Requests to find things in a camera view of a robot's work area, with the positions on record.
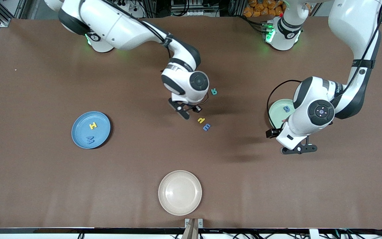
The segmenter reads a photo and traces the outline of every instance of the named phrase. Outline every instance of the light green plate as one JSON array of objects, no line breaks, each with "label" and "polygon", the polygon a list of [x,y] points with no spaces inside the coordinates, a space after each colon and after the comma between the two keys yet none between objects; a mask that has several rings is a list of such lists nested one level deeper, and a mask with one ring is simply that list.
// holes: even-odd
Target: light green plate
[{"label": "light green plate", "polygon": [[[290,111],[287,113],[284,110],[284,107],[288,106]],[[272,106],[269,108],[269,115],[275,126],[272,127],[281,128],[282,121],[290,116],[295,111],[293,106],[293,101],[290,99],[282,99],[275,101]]]}]

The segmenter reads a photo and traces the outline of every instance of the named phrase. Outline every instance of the orange bag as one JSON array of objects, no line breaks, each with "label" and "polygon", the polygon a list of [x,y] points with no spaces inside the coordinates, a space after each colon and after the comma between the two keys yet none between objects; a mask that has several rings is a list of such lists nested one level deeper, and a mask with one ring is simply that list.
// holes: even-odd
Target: orange bag
[{"label": "orange bag", "polygon": [[281,13],[283,13],[283,12],[282,12],[282,7],[276,7],[276,8],[275,8],[275,15],[276,15],[276,16],[279,16]]},{"label": "orange bag", "polygon": [[268,8],[269,9],[275,9],[276,7],[276,1],[275,0],[267,0],[268,2]]},{"label": "orange bag", "polygon": [[256,11],[256,9],[254,9],[252,17],[258,17],[258,16],[260,16],[260,12]]},{"label": "orange bag", "polygon": [[244,8],[243,15],[246,16],[247,18],[251,17],[251,15],[253,15],[253,8],[250,8],[250,7]]},{"label": "orange bag", "polygon": [[268,8],[264,8],[261,12],[260,15],[268,15]]},{"label": "orange bag", "polygon": [[254,7],[257,4],[257,0],[247,0],[247,2],[250,7]]},{"label": "orange bag", "polygon": [[264,7],[263,7],[263,4],[261,3],[256,4],[256,6],[254,7],[254,10],[258,12],[261,12],[263,9]]}]

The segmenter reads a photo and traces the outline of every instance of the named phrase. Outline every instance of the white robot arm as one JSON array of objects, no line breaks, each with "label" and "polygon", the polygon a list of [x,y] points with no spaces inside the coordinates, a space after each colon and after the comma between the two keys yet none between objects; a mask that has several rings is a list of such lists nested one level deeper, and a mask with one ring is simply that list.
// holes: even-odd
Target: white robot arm
[{"label": "white robot arm", "polygon": [[63,0],[44,0],[45,4],[55,12],[58,12],[63,5]]},{"label": "white robot arm", "polygon": [[[276,138],[283,146],[295,150],[303,139],[327,127],[334,117],[349,118],[361,110],[381,39],[378,31],[381,6],[382,0],[335,0],[329,26],[353,51],[347,84],[319,77],[303,80],[294,94],[295,112],[282,125]],[[278,37],[278,41],[274,38],[272,42],[281,42],[281,34],[274,37]]]},{"label": "white robot arm", "polygon": [[201,111],[198,104],[207,94],[209,80],[204,72],[196,71],[201,59],[195,47],[134,18],[109,0],[65,0],[58,16],[70,32],[90,38],[91,46],[99,52],[113,47],[131,50],[148,41],[172,50],[174,55],[161,76],[164,86],[171,91],[169,103],[185,119],[189,119],[189,110]]},{"label": "white robot arm", "polygon": [[[331,0],[315,0],[323,3]],[[284,1],[287,8],[282,17],[275,17],[267,21],[270,33],[266,34],[265,41],[277,50],[289,50],[298,41],[301,27],[309,16],[306,6],[308,0]]]}]

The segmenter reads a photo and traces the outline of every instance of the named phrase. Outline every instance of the brown tablecloth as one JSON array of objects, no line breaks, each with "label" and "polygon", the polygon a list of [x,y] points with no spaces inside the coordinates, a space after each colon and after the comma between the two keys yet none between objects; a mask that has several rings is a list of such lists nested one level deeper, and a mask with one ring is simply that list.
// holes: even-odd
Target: brown tablecloth
[{"label": "brown tablecloth", "polygon": [[[284,156],[265,138],[270,91],[312,75],[345,83],[349,74],[352,52],[327,19],[309,18],[285,52],[239,18],[151,22],[200,50],[198,69],[218,91],[189,121],[167,103],[168,56],[155,42],[96,53],[56,20],[1,29],[0,227],[180,227],[195,217],[205,227],[382,228],[382,42],[361,112],[311,136],[317,152]],[[296,87],[282,86],[273,101]],[[70,136],[88,111],[112,120],[111,138],[94,150]],[[187,216],[158,201],[174,170],[203,187]]]}]

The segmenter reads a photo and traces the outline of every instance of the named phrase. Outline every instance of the white plate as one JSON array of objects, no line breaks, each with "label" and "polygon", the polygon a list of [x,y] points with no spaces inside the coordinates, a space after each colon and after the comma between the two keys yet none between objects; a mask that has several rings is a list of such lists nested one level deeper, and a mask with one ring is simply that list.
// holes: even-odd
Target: white plate
[{"label": "white plate", "polygon": [[194,174],[177,170],[166,175],[159,186],[159,201],[175,216],[192,213],[200,204],[203,191]]}]

